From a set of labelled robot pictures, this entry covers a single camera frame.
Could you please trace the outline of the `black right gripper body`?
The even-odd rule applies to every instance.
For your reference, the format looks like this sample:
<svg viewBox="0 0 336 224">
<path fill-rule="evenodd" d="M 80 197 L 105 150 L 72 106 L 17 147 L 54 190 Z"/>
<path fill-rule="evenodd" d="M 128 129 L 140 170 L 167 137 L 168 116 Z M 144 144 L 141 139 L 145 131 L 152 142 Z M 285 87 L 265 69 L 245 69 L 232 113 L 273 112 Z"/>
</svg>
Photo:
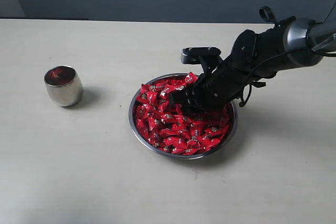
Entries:
<svg viewBox="0 0 336 224">
<path fill-rule="evenodd" d="M 250 82 L 248 72 L 236 69 L 232 59 L 226 58 L 212 74 L 182 91 L 181 104 L 194 110 L 221 109 L 239 98 Z"/>
</svg>

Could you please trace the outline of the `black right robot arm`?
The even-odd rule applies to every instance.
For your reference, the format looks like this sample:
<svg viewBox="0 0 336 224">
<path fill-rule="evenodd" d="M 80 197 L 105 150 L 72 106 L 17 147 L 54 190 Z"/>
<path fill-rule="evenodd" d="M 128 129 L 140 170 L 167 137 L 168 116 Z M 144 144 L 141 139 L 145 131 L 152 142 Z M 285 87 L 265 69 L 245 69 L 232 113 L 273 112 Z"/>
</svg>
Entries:
<svg viewBox="0 0 336 224">
<path fill-rule="evenodd" d="M 257 34 L 245 30 L 235 40 L 228 57 L 215 47 L 182 50 L 181 62 L 201 65 L 203 73 L 194 84 L 169 95 L 171 105 L 194 111 L 219 109 L 234 99 L 244 107 L 245 87 L 262 88 L 264 79 L 279 71 L 311 67 L 323 57 L 335 57 L 335 22 L 290 17 Z"/>
</svg>

